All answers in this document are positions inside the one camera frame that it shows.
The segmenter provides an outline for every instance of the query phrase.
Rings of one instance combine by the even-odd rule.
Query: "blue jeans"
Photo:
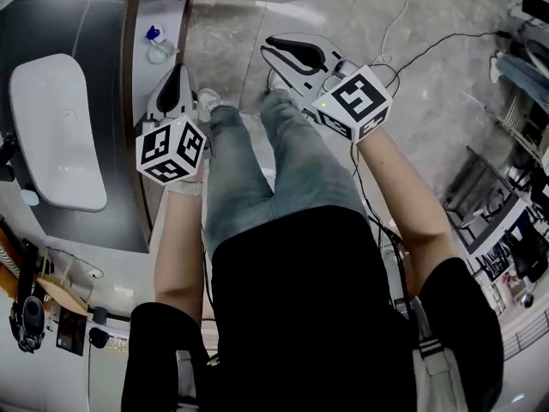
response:
[[[263,176],[238,111],[212,111],[215,157],[210,161],[206,248],[212,257],[226,239],[301,210],[338,206],[367,217],[350,172],[284,90],[264,101],[262,122],[274,150],[274,191]]]
[[[504,55],[497,67],[549,114],[549,80],[533,65],[512,55]]]

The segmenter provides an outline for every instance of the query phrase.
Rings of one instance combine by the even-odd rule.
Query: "white sneaker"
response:
[[[198,92],[198,104],[208,114],[220,106],[222,101],[221,96],[211,88],[203,88]]]
[[[290,86],[272,69],[268,73],[267,85],[269,92],[272,92],[273,90],[286,90],[289,94],[292,94]]]
[[[490,58],[490,81],[492,81],[493,84],[497,84],[499,81],[499,77],[502,75],[502,73],[498,69],[498,62],[498,55]]]

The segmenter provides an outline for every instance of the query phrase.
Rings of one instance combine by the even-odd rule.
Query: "wall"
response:
[[[56,334],[47,331],[40,350],[21,352],[9,327],[11,303],[0,291],[0,408],[5,403],[38,411],[87,411],[87,342],[79,357],[56,348]]]

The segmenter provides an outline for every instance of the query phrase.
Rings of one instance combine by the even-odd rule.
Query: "tile floor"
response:
[[[482,33],[504,27],[508,0],[410,0],[407,10],[387,36],[385,55],[400,68],[428,45],[453,32]],[[279,5],[259,2],[196,1],[189,31],[186,63],[200,87],[219,91],[244,114],[266,173],[274,172],[274,158],[257,117],[268,66],[259,47],[274,33],[318,33],[329,37],[357,64],[380,54],[385,28],[401,11],[405,0],[303,0]],[[402,74],[394,109],[386,125],[390,135],[419,173],[442,195],[466,156],[466,145],[484,153],[493,163],[506,156],[509,140],[494,129],[484,106],[497,111],[504,89],[488,77],[493,37],[451,39],[418,60]],[[383,81],[392,75],[379,71]],[[344,166],[351,169],[349,144],[323,130],[326,143]],[[377,212],[389,219],[368,170],[366,193]],[[160,207],[158,221],[162,221]],[[43,233],[30,209],[21,202],[17,185],[0,184],[0,212],[13,229],[41,245],[54,245],[100,267],[92,305],[101,304],[128,313],[153,297],[154,256],[160,237],[154,235],[150,255],[112,251],[51,239]],[[86,284],[81,274],[79,283]]]

